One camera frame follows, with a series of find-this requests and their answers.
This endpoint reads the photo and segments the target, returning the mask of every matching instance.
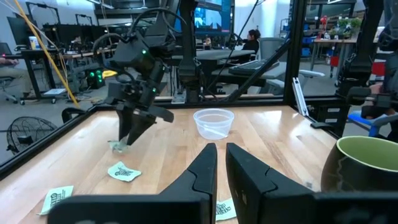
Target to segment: light fixture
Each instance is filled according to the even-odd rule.
[[[86,1],[89,1],[89,2],[94,3],[94,4],[99,4],[99,5],[101,5],[101,6],[105,7],[105,8],[107,8],[107,9],[114,9],[113,6],[108,5],[108,4],[105,4],[105,3],[102,3],[102,2],[100,2],[99,0],[86,0]]]
[[[328,0],[328,4],[333,4],[333,3],[336,3],[336,2],[340,2],[340,1],[342,1],[342,0],[332,0],[332,1]]]

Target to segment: workbench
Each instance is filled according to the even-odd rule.
[[[330,39],[315,39],[313,42],[313,50],[311,56],[311,66],[310,70],[313,70],[315,64],[315,57],[318,55],[319,46],[321,44],[334,44],[334,48],[337,47],[338,44],[341,44],[341,50],[338,59],[338,66],[337,66],[337,75],[340,73],[342,66],[344,65],[344,61],[348,58],[348,54],[351,52],[351,48],[353,44],[356,43],[356,39],[346,39],[346,40],[330,40]]]
[[[199,109],[172,110],[173,123],[157,119],[126,152],[112,152],[119,120],[115,111],[89,110],[37,143],[48,146],[0,181],[0,223],[46,223],[47,192],[73,185],[73,195],[157,194],[170,185],[212,141],[203,139],[193,120]],[[225,153],[234,142],[272,168],[320,190],[323,165],[336,139],[289,106],[229,108],[235,120],[229,136],[215,141],[218,151],[217,200],[231,198]],[[122,161],[142,175],[132,182],[111,178],[107,170]],[[238,223],[231,219],[227,223]]]

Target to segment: paper scrap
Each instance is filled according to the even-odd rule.
[[[38,215],[47,215],[50,209],[63,199],[72,196],[73,186],[51,189],[45,196],[42,211]]]
[[[112,151],[123,152],[129,147],[127,145],[127,138],[122,138],[122,140],[120,141],[108,141],[108,142]]]
[[[141,175],[141,172],[138,170],[129,169],[123,164],[123,162],[118,162],[108,169],[108,174],[115,179],[130,182],[134,180],[134,178]]]
[[[217,202],[216,221],[227,220],[236,217],[235,206],[232,198],[224,202]]]

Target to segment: blue chair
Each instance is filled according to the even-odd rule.
[[[354,111],[351,114],[349,114],[348,119],[354,121],[355,123],[369,125],[371,128],[369,130],[368,136],[376,137],[379,134],[381,127],[383,127],[384,125],[387,125],[391,121],[398,120],[398,113],[395,113],[394,115],[390,115],[390,116],[384,114],[375,119],[364,119],[361,117],[361,111],[358,110],[358,111]]]

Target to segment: fan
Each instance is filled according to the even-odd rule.
[[[54,130],[56,125],[42,118],[20,117],[15,119],[7,130],[7,151],[14,155],[28,148]]]

